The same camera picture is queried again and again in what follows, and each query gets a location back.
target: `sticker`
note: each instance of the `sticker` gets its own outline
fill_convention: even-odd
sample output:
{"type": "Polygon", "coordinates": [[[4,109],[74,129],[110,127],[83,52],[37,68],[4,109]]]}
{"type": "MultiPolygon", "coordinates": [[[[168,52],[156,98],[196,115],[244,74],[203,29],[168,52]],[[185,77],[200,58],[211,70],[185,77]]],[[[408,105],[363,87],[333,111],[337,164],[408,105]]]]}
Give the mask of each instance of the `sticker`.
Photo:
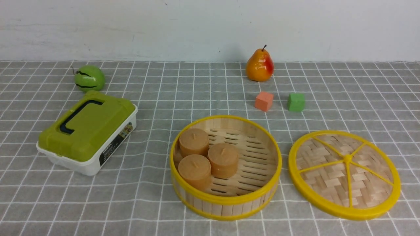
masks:
{"type": "Polygon", "coordinates": [[[126,139],[126,137],[133,131],[132,123],[128,123],[114,138],[114,140],[105,148],[99,157],[99,164],[102,166],[106,160],[114,153],[115,150],[121,145],[121,143],[126,139]]]}

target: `green lid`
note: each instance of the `green lid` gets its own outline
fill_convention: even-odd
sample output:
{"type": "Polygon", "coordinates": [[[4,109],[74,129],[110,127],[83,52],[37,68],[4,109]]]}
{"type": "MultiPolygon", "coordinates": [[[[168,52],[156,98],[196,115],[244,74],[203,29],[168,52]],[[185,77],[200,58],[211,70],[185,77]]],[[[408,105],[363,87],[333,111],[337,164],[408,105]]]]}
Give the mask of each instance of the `green lid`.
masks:
{"type": "Polygon", "coordinates": [[[130,100],[88,91],[39,135],[38,145],[60,156],[88,161],[134,109],[130,100]]]}

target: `orange pear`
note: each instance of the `orange pear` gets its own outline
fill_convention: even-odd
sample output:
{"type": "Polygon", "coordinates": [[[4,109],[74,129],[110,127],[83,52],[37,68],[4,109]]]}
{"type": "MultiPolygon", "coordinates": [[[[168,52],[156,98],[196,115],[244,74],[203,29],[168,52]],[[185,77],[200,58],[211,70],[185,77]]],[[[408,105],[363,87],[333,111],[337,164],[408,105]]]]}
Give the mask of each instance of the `orange pear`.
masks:
{"type": "Polygon", "coordinates": [[[245,72],[250,80],[264,82],[270,79],[274,73],[274,63],[270,54],[263,48],[257,49],[249,58],[245,72]]]}

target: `candle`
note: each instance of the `candle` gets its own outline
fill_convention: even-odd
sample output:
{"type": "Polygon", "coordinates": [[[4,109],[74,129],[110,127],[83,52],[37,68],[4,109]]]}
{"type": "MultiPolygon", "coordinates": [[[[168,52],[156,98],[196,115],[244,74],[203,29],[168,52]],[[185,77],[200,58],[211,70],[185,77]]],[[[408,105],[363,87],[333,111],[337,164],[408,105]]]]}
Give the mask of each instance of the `candle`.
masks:
{"type": "Polygon", "coordinates": [[[211,184],[210,161],[202,155],[184,157],[178,165],[181,177],[194,188],[204,191],[211,184]]]}
{"type": "Polygon", "coordinates": [[[230,178],[236,174],[239,163],[237,148],[228,143],[217,143],[210,147],[208,159],[211,165],[211,174],[216,178],[230,178]]]}
{"type": "Polygon", "coordinates": [[[179,149],[182,157],[192,154],[207,156],[209,137],[206,131],[199,128],[190,128],[179,137],[179,149]]]}

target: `yellow plastic frame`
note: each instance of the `yellow plastic frame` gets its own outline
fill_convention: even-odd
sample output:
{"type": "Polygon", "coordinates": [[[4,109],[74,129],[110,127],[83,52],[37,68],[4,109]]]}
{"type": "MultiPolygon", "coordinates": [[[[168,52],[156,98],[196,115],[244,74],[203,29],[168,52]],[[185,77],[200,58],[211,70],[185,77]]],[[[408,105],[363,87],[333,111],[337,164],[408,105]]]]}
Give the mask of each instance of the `yellow plastic frame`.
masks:
{"type": "Polygon", "coordinates": [[[292,146],[292,148],[290,149],[290,152],[289,152],[289,173],[290,173],[290,177],[291,177],[295,187],[298,189],[298,191],[310,203],[314,204],[316,207],[318,207],[319,209],[321,209],[322,211],[324,211],[324,212],[326,212],[330,215],[333,215],[333,216],[336,216],[336,217],[339,217],[339,218],[343,218],[343,219],[348,219],[348,220],[371,220],[371,219],[377,218],[377,217],[385,214],[398,201],[399,196],[400,196],[400,192],[401,192],[401,181],[400,181],[400,178],[399,178],[399,175],[398,175],[398,171],[395,168],[392,161],[388,158],[388,156],[382,150],[380,150],[377,146],[372,144],[371,142],[369,142],[369,141],[367,141],[367,140],[365,140],[365,139],[363,139],[363,138],[361,138],[357,135],[347,133],[347,132],[344,132],[344,131],[323,130],[323,131],[312,132],[312,133],[309,133],[309,134],[306,134],[306,135],[300,137],[293,144],[293,146],[292,146]],[[342,135],[342,136],[347,136],[347,137],[350,137],[350,138],[353,138],[355,140],[358,140],[358,141],[362,142],[362,146],[363,145],[368,145],[373,150],[377,151],[381,155],[381,157],[386,161],[386,163],[388,164],[388,166],[390,168],[390,171],[391,171],[391,174],[392,174],[393,179],[394,179],[394,182],[392,183],[392,186],[393,186],[392,192],[391,192],[389,198],[387,200],[385,200],[383,203],[381,203],[381,204],[379,204],[375,207],[365,208],[365,209],[357,209],[357,208],[353,208],[353,207],[343,207],[341,205],[330,202],[327,199],[321,197],[317,192],[312,190],[312,188],[308,184],[306,184],[306,182],[303,180],[303,178],[300,175],[300,171],[297,169],[296,155],[297,155],[298,149],[300,148],[300,146],[305,141],[307,141],[309,138],[316,138],[316,136],[319,136],[319,135],[322,135],[322,134],[338,134],[338,135],[342,135]]]}
{"type": "Polygon", "coordinates": [[[262,126],[260,126],[259,124],[250,121],[248,119],[239,117],[239,116],[234,116],[234,115],[213,115],[213,116],[208,116],[205,118],[201,118],[199,120],[196,120],[192,123],[190,123],[189,125],[187,125],[185,128],[183,128],[178,135],[176,136],[172,147],[171,147],[171,151],[170,151],[170,165],[171,165],[171,174],[172,174],[172,182],[173,182],[173,188],[175,190],[176,195],[178,196],[178,198],[189,208],[191,209],[193,212],[209,218],[209,219],[214,219],[214,220],[239,220],[239,219],[243,219],[246,217],[249,217],[257,212],[259,212],[260,210],[262,210],[272,199],[272,197],[274,196],[276,191],[273,191],[273,193],[271,194],[270,198],[268,199],[268,201],[266,201],[263,205],[261,205],[259,208],[247,213],[247,214],[242,214],[242,215],[234,215],[234,216],[217,216],[217,215],[212,215],[212,214],[208,214],[206,212],[200,211],[196,208],[194,208],[193,206],[191,206],[189,203],[187,203],[184,199],[182,199],[180,193],[178,193],[178,191],[175,188],[174,185],[174,181],[177,181],[178,184],[181,186],[181,188],[183,188],[186,192],[190,193],[191,195],[203,200],[203,201],[207,201],[207,202],[211,202],[214,204],[219,204],[219,205],[236,205],[236,204],[243,204],[246,202],[250,202],[253,201],[263,195],[265,195],[267,192],[269,192],[274,186],[276,186],[275,190],[277,190],[277,185],[279,183],[279,178],[280,178],[280,172],[281,172],[281,167],[282,167],[282,159],[281,159],[281,152],[280,152],[280,148],[277,145],[277,141],[274,139],[274,137],[266,130],[264,129],[262,126]],[[179,137],[180,135],[186,131],[187,129],[189,129],[190,127],[194,126],[197,123],[206,121],[206,120],[210,120],[210,119],[219,119],[219,118],[228,118],[228,119],[237,119],[249,124],[254,125],[255,127],[259,128],[260,130],[262,130],[269,138],[270,140],[273,142],[273,144],[276,147],[276,151],[278,153],[278,165],[277,165],[277,169],[276,172],[274,173],[273,177],[268,181],[267,184],[265,184],[263,187],[261,187],[260,189],[248,193],[248,194],[244,194],[241,196],[234,196],[234,197],[223,197],[223,196],[216,196],[216,195],[211,195],[205,192],[202,192],[200,190],[195,189],[194,187],[192,187],[191,185],[189,185],[182,177],[181,175],[179,175],[178,171],[175,168],[175,163],[173,161],[173,153],[175,151],[175,147],[176,144],[178,143],[179,137]]]}

